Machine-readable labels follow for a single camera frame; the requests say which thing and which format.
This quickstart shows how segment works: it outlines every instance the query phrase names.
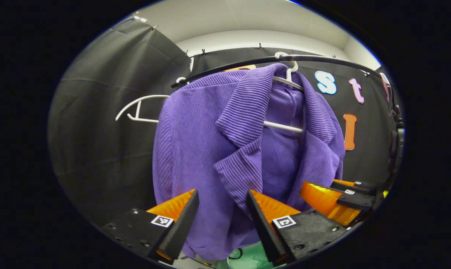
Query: white wall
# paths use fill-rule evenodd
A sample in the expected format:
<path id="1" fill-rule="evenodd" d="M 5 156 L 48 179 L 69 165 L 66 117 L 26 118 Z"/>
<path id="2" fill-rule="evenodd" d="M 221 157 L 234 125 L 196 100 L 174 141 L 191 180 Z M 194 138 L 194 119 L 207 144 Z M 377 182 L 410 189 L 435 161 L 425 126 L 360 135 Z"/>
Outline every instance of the white wall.
<path id="1" fill-rule="evenodd" d="M 350 36 L 345 49 L 343 49 L 347 56 L 350 57 L 350 61 L 366 66 L 373 70 L 376 70 L 381 66 L 381 63 L 376 59 L 376 57 L 361 44 L 357 39 Z"/>
<path id="2" fill-rule="evenodd" d="M 207 53 L 222 49 L 258 47 L 259 43 L 262 44 L 262 47 L 296 49 L 328 57 L 335 55 L 336 58 L 350 61 L 343 50 L 322 41 L 301 35 L 267 30 L 237 30 L 205 34 L 180 41 L 176 45 L 183 51 L 188 51 L 187 55 L 194 56 L 202 53 L 202 49 L 205 49 Z"/>

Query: black curtain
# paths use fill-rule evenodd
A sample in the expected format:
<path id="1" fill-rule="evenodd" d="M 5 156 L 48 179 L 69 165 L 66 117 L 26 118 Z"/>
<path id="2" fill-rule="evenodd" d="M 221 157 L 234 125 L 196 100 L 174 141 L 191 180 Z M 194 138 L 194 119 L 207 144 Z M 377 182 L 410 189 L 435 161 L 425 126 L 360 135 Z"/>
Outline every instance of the black curtain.
<path id="1" fill-rule="evenodd" d="M 102 226 L 133 207 L 155 205 L 152 145 L 156 124 L 132 121 L 151 94 L 169 95 L 191 59 L 149 24 L 128 17 L 89 44 L 54 95 L 48 144 L 55 174 L 85 218 Z M 140 118 L 157 119 L 164 99 L 142 101 Z"/>
<path id="2" fill-rule="evenodd" d="M 251 60 L 264 56 L 273 56 L 282 51 L 288 54 L 316 55 L 309 52 L 283 49 L 283 48 L 240 48 L 213 51 L 205 56 L 194 56 L 194 65 L 191 75 L 216 68 L 219 66 Z M 292 67 L 290 62 L 282 62 Z M 297 62 L 299 72 L 311 83 L 314 89 L 323 95 L 335 112 L 345 136 L 346 125 L 344 114 L 353 114 L 357 117 L 355 124 L 355 148 L 346 151 L 343 160 L 343 179 L 355 182 L 383 183 L 389 176 L 388 152 L 391 140 L 391 131 L 395 129 L 393 116 L 389 116 L 391 105 L 387 102 L 386 91 L 380 78 L 343 65 L 321 62 Z M 257 64 L 264 67 L 272 63 Z M 335 94 L 324 94 L 319 91 L 315 72 L 325 71 L 335 78 L 337 91 Z M 360 93 L 364 97 L 361 104 L 355 98 L 349 80 L 355 78 L 361 85 Z"/>

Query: black metal rod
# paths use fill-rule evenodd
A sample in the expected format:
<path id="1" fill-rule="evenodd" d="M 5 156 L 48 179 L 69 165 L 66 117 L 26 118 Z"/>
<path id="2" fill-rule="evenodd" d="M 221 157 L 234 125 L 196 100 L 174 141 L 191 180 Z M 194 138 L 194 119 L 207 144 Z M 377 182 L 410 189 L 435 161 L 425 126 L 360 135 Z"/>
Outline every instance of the black metal rod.
<path id="1" fill-rule="evenodd" d="M 330 57 L 316 56 L 316 55 L 286 55 L 286 56 L 281 56 L 280 59 L 275 58 L 275 56 L 268 56 L 268 57 L 262 57 L 262 58 L 242 61 L 242 62 L 238 62 L 238 63 L 232 63 L 229 65 L 220 66 L 218 68 L 212 68 L 212 69 L 209 69 L 202 73 L 199 73 L 197 75 L 193 75 L 190 78 L 186 78 L 185 80 L 181 81 L 181 83 L 191 82 L 198 78 L 205 77 L 206 75 L 211 75 L 211 74 L 221 72 L 224 70 L 228 70 L 228 69 L 232 69 L 232 68 L 238 68 L 238 67 L 248 66 L 248 65 L 253 65 L 253 64 L 263 64 L 263 63 L 283 62 L 283 61 L 308 61 L 308 62 L 322 62 L 322 63 L 338 64 L 338 65 L 343 65 L 343 66 L 349 66 L 352 68 L 357 68 L 359 70 L 366 71 L 368 73 L 371 73 L 372 75 L 375 75 L 375 76 L 381 78 L 381 76 L 378 72 L 371 70 L 368 67 L 365 67 L 365 66 L 362 66 L 362 65 L 359 65 L 356 63 L 352 63 L 349 61 L 340 60 L 337 58 L 330 58 Z M 177 85 L 178 85 L 178 83 L 174 83 L 174 84 L 172 84 L 172 87 L 177 87 Z"/>

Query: jacket collar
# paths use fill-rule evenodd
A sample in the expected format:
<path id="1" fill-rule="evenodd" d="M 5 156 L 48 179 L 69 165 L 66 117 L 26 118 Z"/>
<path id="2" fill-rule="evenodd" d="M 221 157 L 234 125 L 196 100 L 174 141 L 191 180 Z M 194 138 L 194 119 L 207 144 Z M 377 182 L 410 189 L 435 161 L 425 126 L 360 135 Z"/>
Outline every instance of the jacket collar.
<path id="1" fill-rule="evenodd" d="M 216 121 L 219 130 L 239 148 L 258 139 L 263 130 L 273 76 L 285 78 L 289 67 L 282 63 L 247 71 L 239 81 L 224 111 Z M 292 73 L 292 81 L 304 88 L 303 129 L 327 145 L 337 130 L 330 106 L 299 72 Z"/>

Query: purple corduroy jacket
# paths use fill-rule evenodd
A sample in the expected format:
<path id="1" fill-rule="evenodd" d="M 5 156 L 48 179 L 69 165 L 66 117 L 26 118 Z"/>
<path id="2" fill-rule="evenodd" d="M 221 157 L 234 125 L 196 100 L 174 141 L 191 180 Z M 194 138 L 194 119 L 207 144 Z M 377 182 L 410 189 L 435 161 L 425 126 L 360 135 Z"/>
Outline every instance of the purple corduroy jacket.
<path id="1" fill-rule="evenodd" d="M 164 102 L 152 159 L 155 199 L 198 190 L 182 249 L 189 257 L 222 260 L 259 241 L 245 204 L 249 189 L 304 211 L 305 180 L 328 187 L 342 178 L 345 147 L 335 114 L 301 73 L 292 73 L 292 81 L 305 93 L 272 82 L 274 75 L 285 78 L 287 68 L 276 63 L 208 75 Z"/>

